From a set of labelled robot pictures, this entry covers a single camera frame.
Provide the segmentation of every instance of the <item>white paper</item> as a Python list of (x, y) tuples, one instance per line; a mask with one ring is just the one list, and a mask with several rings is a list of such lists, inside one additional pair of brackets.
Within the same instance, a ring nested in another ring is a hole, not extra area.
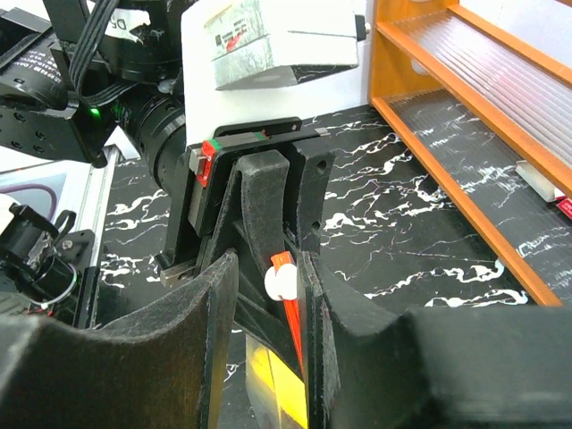
[[(93, 12), (96, 4), (93, 0), (88, 0), (88, 9)], [(151, 25), (151, 17), (147, 11), (134, 9), (115, 9), (114, 14), (107, 24), (105, 34), (111, 38), (122, 38), (135, 43), (143, 43), (140, 38), (131, 34), (131, 31), (141, 25)]]

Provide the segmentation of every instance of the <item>white cap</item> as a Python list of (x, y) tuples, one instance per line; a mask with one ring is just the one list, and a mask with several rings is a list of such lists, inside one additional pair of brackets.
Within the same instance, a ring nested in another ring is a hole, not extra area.
[(298, 297), (298, 269), (293, 264), (284, 264), (278, 273), (271, 267), (265, 276), (266, 293), (274, 301), (294, 300)]

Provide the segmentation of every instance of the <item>red and white object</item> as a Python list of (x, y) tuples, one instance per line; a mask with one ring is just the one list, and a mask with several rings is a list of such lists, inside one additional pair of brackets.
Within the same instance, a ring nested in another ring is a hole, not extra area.
[(284, 311), (290, 326), (300, 368), (304, 368), (302, 356), (302, 333), (298, 307), (298, 268), (294, 265), (290, 252), (272, 257), (273, 266), (266, 272), (266, 293), (274, 301), (284, 303)]
[(547, 203), (560, 201), (565, 197), (564, 192), (554, 186), (528, 161), (517, 162), (517, 174), (528, 183), (532, 189)]
[(565, 198), (558, 203), (558, 208), (562, 210), (564, 215), (572, 219), (572, 200), (570, 198)]
[(558, 208), (572, 219), (572, 200), (566, 198), (564, 192), (554, 186), (528, 161), (517, 162), (517, 173), (528, 183), (532, 189), (540, 195), (547, 203), (558, 203)]

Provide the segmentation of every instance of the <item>white label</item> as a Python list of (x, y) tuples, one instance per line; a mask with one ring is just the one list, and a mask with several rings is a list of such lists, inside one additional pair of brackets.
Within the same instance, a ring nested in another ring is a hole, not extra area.
[[(93, 12), (96, 3), (88, 0), (89, 12)], [(131, 33), (132, 30), (141, 25), (151, 25), (151, 18), (147, 11), (137, 11), (133, 9), (115, 9), (114, 14), (107, 24), (105, 34), (111, 38), (123, 38), (135, 43), (143, 44), (143, 41)]]
[(56, 84), (62, 81), (62, 75), (57, 69), (54, 58), (52, 58), (51, 55), (47, 56), (43, 52), (38, 52), (32, 49), (14, 61), (13, 64), (33, 70), (36, 73), (40, 73), (41, 75), (51, 79)]

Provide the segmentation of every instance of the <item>red clip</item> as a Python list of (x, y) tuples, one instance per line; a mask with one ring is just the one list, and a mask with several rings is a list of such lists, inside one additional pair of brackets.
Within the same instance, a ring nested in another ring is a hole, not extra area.
[[(285, 264), (293, 264), (294, 260), (290, 252), (282, 252), (271, 257), (274, 270), (278, 273), (281, 266)], [(285, 299), (284, 311), (286, 312), (286, 318), (288, 319), (288, 325), (290, 326), (290, 333), (292, 334), (292, 339), (294, 341), (294, 348), (296, 349), (296, 354), (298, 355), (298, 362), (300, 363), (300, 368), (304, 372), (304, 357), (302, 354), (302, 332), (300, 327), (300, 311), (298, 307), (298, 300), (288, 300)]]
[(566, 216), (572, 219), (572, 200), (570, 200), (570, 198), (566, 198), (560, 201), (558, 208), (562, 210)]
[(213, 147), (209, 140), (205, 140), (203, 141), (203, 147), (201, 150), (203, 151), (203, 155), (206, 156), (206, 163), (203, 173), (197, 176), (197, 180), (201, 185), (203, 185), (203, 188), (206, 188), (208, 178), (211, 174), (211, 169), (213, 168), (213, 158), (215, 157), (216, 147)]

